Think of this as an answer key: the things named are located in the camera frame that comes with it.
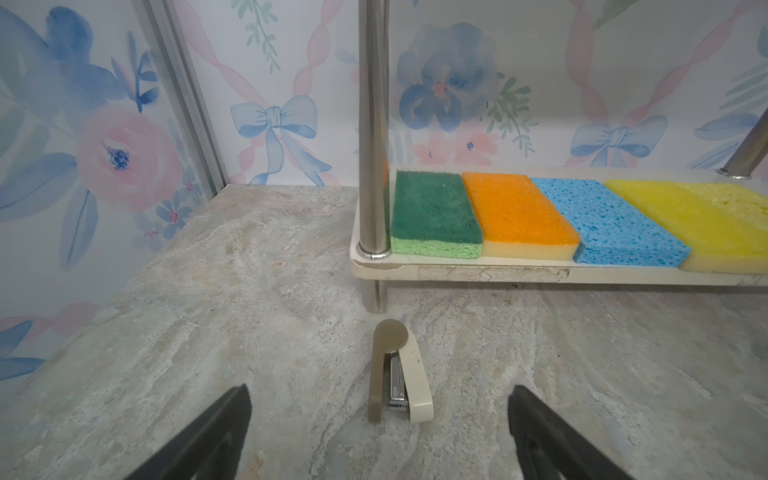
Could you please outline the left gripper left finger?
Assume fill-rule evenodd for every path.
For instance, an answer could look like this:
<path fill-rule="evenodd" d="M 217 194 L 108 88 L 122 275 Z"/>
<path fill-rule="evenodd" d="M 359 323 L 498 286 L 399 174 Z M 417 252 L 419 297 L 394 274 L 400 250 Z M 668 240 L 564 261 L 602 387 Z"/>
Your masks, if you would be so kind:
<path fill-rule="evenodd" d="M 227 390 L 127 478 L 235 478 L 251 413 L 246 385 Z"/>

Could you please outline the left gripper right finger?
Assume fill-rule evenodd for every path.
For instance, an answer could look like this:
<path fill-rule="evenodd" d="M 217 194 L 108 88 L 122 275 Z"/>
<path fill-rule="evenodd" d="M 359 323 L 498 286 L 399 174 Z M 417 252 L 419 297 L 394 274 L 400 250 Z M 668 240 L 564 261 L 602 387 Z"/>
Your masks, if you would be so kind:
<path fill-rule="evenodd" d="M 507 416 L 525 479 L 631 479 L 527 387 L 514 387 Z"/>

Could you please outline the blue sponge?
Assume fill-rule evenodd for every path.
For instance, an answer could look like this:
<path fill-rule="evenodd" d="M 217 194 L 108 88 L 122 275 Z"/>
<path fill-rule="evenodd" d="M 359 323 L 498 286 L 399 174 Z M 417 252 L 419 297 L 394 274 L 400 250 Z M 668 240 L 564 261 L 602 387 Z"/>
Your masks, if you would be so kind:
<path fill-rule="evenodd" d="M 585 265 L 679 267 L 691 248 L 594 180 L 533 183 L 579 233 L 574 261 Z"/>

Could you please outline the orange sponge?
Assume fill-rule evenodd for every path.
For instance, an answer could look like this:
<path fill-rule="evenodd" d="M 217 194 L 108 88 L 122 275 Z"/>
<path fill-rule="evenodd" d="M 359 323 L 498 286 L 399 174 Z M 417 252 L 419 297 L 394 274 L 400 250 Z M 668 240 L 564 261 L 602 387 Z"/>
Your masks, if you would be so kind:
<path fill-rule="evenodd" d="M 525 175 L 464 172 L 484 257 L 571 260 L 581 238 Z"/>

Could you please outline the green scrub sponge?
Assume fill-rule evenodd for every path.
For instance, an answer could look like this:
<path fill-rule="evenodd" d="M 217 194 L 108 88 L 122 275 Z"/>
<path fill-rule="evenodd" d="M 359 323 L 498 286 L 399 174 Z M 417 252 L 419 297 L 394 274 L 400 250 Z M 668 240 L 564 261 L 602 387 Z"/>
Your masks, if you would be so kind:
<path fill-rule="evenodd" d="M 397 172 L 390 233 L 401 255 L 476 259 L 484 242 L 462 177 L 444 172 Z"/>

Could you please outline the yellow sponge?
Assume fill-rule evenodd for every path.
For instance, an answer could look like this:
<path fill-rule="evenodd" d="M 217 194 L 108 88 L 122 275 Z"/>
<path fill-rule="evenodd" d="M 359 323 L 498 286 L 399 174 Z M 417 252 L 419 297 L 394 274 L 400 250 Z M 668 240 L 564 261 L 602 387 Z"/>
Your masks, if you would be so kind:
<path fill-rule="evenodd" d="M 604 185 L 690 247 L 681 269 L 724 274 L 767 272 L 767 232 L 682 185 L 616 179 Z"/>
<path fill-rule="evenodd" d="M 767 231 L 767 197 L 748 188 L 726 183 L 677 183 L 710 204 L 752 226 Z"/>

